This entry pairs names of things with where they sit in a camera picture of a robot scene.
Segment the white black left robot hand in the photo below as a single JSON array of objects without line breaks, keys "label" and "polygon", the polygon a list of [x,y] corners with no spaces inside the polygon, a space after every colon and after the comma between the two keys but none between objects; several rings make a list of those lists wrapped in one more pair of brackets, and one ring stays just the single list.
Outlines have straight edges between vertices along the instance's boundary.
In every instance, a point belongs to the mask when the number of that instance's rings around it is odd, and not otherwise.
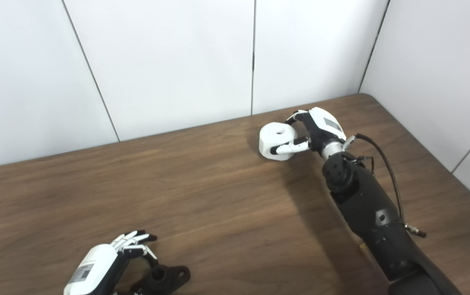
[{"label": "white black left robot hand", "polygon": [[158,265],[158,258],[145,245],[157,236],[145,230],[120,234],[109,243],[92,247],[63,289],[65,295],[116,295],[118,281],[129,261],[143,257]]}]

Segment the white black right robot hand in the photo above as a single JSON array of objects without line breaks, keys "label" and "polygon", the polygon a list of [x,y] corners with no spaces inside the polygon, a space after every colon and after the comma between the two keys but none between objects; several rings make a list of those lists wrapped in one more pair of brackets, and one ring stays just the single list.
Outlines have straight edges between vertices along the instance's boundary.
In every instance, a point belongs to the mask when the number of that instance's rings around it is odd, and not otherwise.
[{"label": "white black right robot hand", "polygon": [[310,150],[328,159],[334,154],[345,151],[344,144],[347,136],[338,120],[326,110],[319,107],[297,110],[284,123],[293,125],[297,121],[304,125],[308,136],[271,147],[269,150],[271,155],[294,154]]}]

